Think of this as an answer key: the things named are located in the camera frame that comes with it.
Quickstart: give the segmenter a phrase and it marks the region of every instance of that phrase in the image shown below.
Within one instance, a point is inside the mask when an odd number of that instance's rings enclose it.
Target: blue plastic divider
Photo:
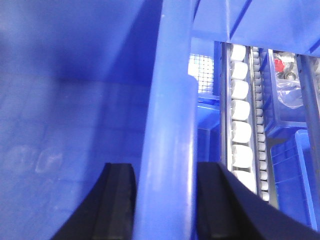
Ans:
[[[320,200],[307,130],[272,147],[271,157],[279,209],[319,230]]]
[[[278,100],[273,51],[262,49],[263,111],[265,132],[269,138],[289,138],[299,129],[306,129],[305,107],[291,109]]]
[[[319,13],[317,0],[201,0],[193,32],[220,42],[320,57]]]
[[[195,233],[197,81],[188,76],[192,0],[165,0],[136,199],[133,239]]]

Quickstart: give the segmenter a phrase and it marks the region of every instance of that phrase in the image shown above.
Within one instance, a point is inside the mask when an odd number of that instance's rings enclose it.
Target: blue storage container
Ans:
[[[307,130],[271,148],[279,209],[296,221],[320,230],[320,200]]]
[[[105,163],[139,179],[161,10],[1,1],[0,239],[50,239]]]
[[[265,132],[269,138],[289,138],[297,130],[307,128],[305,107],[292,109],[278,100],[273,51],[261,49],[260,57]]]

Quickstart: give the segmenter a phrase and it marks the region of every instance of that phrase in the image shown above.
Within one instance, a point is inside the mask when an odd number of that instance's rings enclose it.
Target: gravity roller track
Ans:
[[[269,201],[263,86],[257,47],[223,43],[221,160],[249,190]]]

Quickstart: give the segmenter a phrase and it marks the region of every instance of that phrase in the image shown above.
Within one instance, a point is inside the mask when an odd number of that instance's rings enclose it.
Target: blue plastic wall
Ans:
[[[279,209],[318,231],[320,201],[307,130],[271,149]]]
[[[149,87],[2,74],[0,239],[49,239],[105,163],[139,178]]]
[[[150,85],[162,1],[0,2],[0,72]]]
[[[319,25],[317,0],[201,0],[193,33],[215,41],[320,57]]]
[[[139,179],[161,8],[0,2],[0,239],[50,239],[107,162]]]

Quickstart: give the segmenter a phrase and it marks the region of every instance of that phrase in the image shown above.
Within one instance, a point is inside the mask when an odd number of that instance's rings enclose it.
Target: blue plastic surface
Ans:
[[[139,179],[161,7],[0,2],[0,239],[50,239],[107,162]]]
[[[278,100],[273,51],[262,49],[260,56],[265,132],[269,138],[289,138],[307,128],[305,107],[291,109]]]
[[[49,239],[106,162],[139,177],[149,87],[1,74],[0,239]]]
[[[193,33],[220,42],[320,57],[319,24],[317,0],[201,0]]]
[[[0,72],[149,86],[162,1],[0,2]]]
[[[298,130],[271,148],[279,209],[316,231],[320,230],[320,200],[308,131]]]
[[[197,128],[198,162],[220,162],[219,106],[198,103]]]
[[[195,234],[198,85],[188,76],[193,4],[163,2],[133,240]]]

